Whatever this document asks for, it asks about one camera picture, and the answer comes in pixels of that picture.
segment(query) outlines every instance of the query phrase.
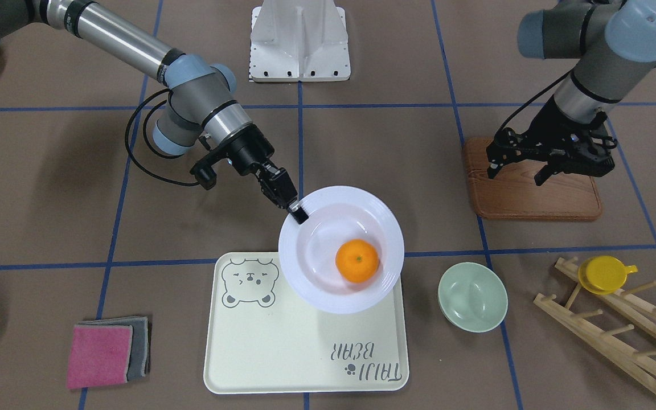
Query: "yellow cup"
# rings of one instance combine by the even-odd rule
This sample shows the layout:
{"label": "yellow cup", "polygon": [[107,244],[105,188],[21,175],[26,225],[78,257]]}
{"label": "yellow cup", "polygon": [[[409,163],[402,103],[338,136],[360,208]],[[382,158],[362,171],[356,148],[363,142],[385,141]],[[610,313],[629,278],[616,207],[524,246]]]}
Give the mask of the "yellow cup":
{"label": "yellow cup", "polygon": [[579,283],[596,295],[608,295],[624,286],[629,273],[637,272],[635,265],[626,266],[612,256],[596,256],[586,259],[579,267]]}

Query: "bear face drawing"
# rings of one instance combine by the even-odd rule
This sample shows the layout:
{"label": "bear face drawing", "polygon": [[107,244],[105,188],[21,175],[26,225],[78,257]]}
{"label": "bear face drawing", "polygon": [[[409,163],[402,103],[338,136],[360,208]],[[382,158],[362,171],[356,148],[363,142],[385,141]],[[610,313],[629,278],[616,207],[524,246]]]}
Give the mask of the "bear face drawing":
{"label": "bear face drawing", "polygon": [[275,282],[280,270],[272,259],[230,259],[222,268],[224,295],[222,303],[228,308],[240,302],[257,302],[262,307],[275,303]]}

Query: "white metal stand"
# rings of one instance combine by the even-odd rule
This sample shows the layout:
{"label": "white metal stand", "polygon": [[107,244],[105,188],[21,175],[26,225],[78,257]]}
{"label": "white metal stand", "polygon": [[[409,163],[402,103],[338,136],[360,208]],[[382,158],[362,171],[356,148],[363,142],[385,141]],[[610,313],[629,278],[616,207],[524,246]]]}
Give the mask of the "white metal stand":
{"label": "white metal stand", "polygon": [[333,0],[265,0],[252,10],[250,80],[348,80],[348,39],[346,11]]}

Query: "robotic arm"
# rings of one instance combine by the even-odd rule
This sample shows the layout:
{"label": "robotic arm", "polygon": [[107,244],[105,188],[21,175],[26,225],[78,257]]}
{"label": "robotic arm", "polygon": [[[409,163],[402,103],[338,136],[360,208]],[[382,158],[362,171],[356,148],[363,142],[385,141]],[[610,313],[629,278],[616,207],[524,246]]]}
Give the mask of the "robotic arm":
{"label": "robotic arm", "polygon": [[526,132],[505,128],[508,121],[501,126],[487,146],[487,176],[526,159],[547,163],[536,185],[560,172],[601,177],[612,171],[617,142],[604,121],[656,67],[656,0],[564,0],[523,18],[518,48],[525,57],[580,60]]}
{"label": "robotic arm", "polygon": [[156,122],[154,143],[182,155],[207,133],[216,147],[191,170],[205,189],[216,184],[212,166],[226,158],[240,175],[254,174],[277,207],[298,223],[307,220],[287,171],[270,161],[273,146],[232,97],[236,81],[227,67],[184,54],[97,2],[0,0],[0,38],[33,22],[65,29],[167,86],[169,103]]}

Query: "light green bowl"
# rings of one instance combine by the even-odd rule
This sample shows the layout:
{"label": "light green bowl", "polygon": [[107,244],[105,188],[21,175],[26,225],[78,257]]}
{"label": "light green bowl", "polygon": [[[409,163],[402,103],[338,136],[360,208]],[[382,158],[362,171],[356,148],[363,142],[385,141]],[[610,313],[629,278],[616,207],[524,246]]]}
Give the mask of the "light green bowl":
{"label": "light green bowl", "polygon": [[445,317],[468,332],[487,332],[505,319],[508,295],[495,272],[483,265],[462,262],[440,280],[440,307]]}

